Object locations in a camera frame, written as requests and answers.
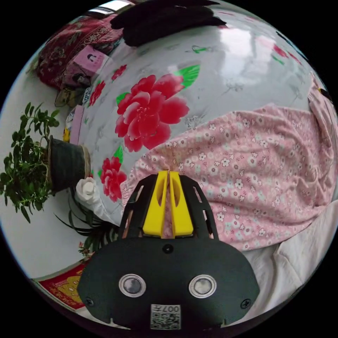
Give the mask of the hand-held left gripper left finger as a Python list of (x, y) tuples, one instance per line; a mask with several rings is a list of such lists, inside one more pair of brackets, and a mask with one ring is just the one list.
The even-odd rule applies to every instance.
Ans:
[(160, 171), (155, 177), (147, 214), (143, 224), (143, 234), (161, 238), (164, 229), (165, 204), (168, 172)]

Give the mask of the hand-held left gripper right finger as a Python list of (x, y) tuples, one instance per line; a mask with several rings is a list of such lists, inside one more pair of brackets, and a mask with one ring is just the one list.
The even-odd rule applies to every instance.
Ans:
[(190, 218), (179, 173), (169, 172), (170, 207), (172, 233), (174, 237), (186, 237), (193, 234)]

